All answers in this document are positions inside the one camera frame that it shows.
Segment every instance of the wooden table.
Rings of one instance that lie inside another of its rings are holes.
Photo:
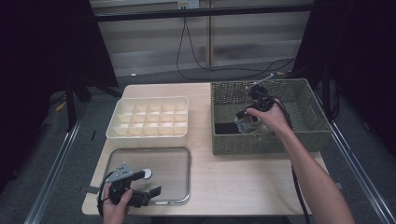
[[[191,192],[184,205],[155,205],[130,214],[139,216],[285,216],[303,213],[294,188],[287,154],[212,154],[210,83],[128,86],[123,98],[186,96],[189,98],[188,147],[191,151]],[[93,174],[99,187],[110,153],[108,139]],[[325,169],[320,153],[312,156]],[[98,215],[96,195],[82,205],[86,215]]]

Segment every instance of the green plastic basket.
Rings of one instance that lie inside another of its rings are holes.
[[[213,154],[254,154],[285,152],[273,132],[217,133],[215,124],[232,123],[235,114],[253,101],[247,88],[254,82],[211,83]],[[332,136],[327,121],[308,82],[304,78],[275,79],[261,85],[285,105],[293,130],[308,151],[320,151]]]

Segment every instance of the stainless steel tray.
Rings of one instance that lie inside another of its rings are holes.
[[[133,172],[150,169],[149,179],[133,181],[131,189],[149,191],[162,186],[154,204],[184,204],[190,197],[191,154],[186,147],[123,148],[113,151],[105,176],[126,162]]]

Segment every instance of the human arm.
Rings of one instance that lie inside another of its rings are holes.
[[[103,223],[104,224],[122,224],[129,211],[128,202],[132,197],[132,190],[128,189],[122,195],[120,202],[115,205],[108,199],[111,184],[105,186],[104,203],[103,203]]]
[[[354,223],[344,196],[294,134],[279,105],[274,104],[268,112],[253,108],[248,108],[247,112],[261,119],[282,141],[316,222]]]

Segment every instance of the wire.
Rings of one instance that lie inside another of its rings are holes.
[[[180,49],[181,49],[181,45],[182,45],[182,43],[183,43],[183,36],[184,36],[185,31],[186,31],[186,28],[187,28],[187,34],[188,34],[188,37],[189,37],[189,40],[190,40],[190,47],[191,47],[192,56],[193,56],[195,62],[198,64],[198,66],[200,66],[202,69],[204,69],[204,70],[206,70],[206,71],[209,71],[209,72],[218,72],[218,71],[226,71],[226,70],[240,70],[240,71],[253,71],[253,72],[258,72],[258,73],[255,73],[255,74],[253,74],[253,75],[249,75],[249,76],[245,76],[245,77],[233,78],[233,80],[255,77],[255,76],[261,75],[261,74],[263,74],[263,73],[265,73],[265,72],[276,71],[276,70],[279,70],[279,69],[282,69],[282,68],[286,67],[289,63],[291,63],[292,61],[295,60],[295,57],[292,58],[292,59],[280,59],[280,60],[276,60],[276,61],[271,62],[271,63],[267,66],[267,68],[264,69],[264,70],[262,70],[262,69],[251,69],[251,68],[218,68],[218,69],[205,68],[205,67],[201,66],[201,64],[198,62],[198,60],[197,60],[197,58],[196,58],[196,56],[195,56],[195,52],[194,52],[193,44],[192,44],[192,40],[191,40],[191,35],[190,35],[189,25],[187,24],[186,18],[184,18],[183,31],[182,31],[182,33],[181,33],[180,44],[179,44],[178,50],[177,50],[177,62],[176,62],[176,66],[177,66],[177,71],[180,73],[180,75],[181,75],[182,77],[186,78],[186,79],[192,79],[192,80],[206,80],[206,79],[204,79],[204,78],[186,77],[186,76],[184,76],[184,75],[182,74],[182,72],[180,71],[180,69],[179,69],[179,67],[178,67],[178,59],[179,59],[179,55],[180,55]],[[286,64],[284,64],[284,65],[278,67],[278,68],[270,69],[274,63],[281,62],[281,61],[288,61],[288,62],[287,62]]]
[[[286,110],[285,105],[279,99],[277,99],[278,100],[277,101],[275,97],[272,97],[272,99],[274,100],[275,104],[277,104],[279,106],[280,110],[285,115],[286,122],[289,124],[289,127],[291,129],[293,129],[292,124],[291,124],[290,115],[289,115],[288,111]],[[294,187],[296,189],[296,193],[297,193],[298,200],[300,202],[300,206],[302,207],[303,212],[304,212],[305,223],[309,224],[309,223],[311,223],[311,220],[309,219],[309,215],[308,215],[308,212],[306,210],[305,203],[304,203],[304,200],[303,200],[303,195],[301,194],[300,187],[299,187],[299,184],[298,184],[297,175],[294,172],[293,166],[291,166],[291,174],[293,176]]]

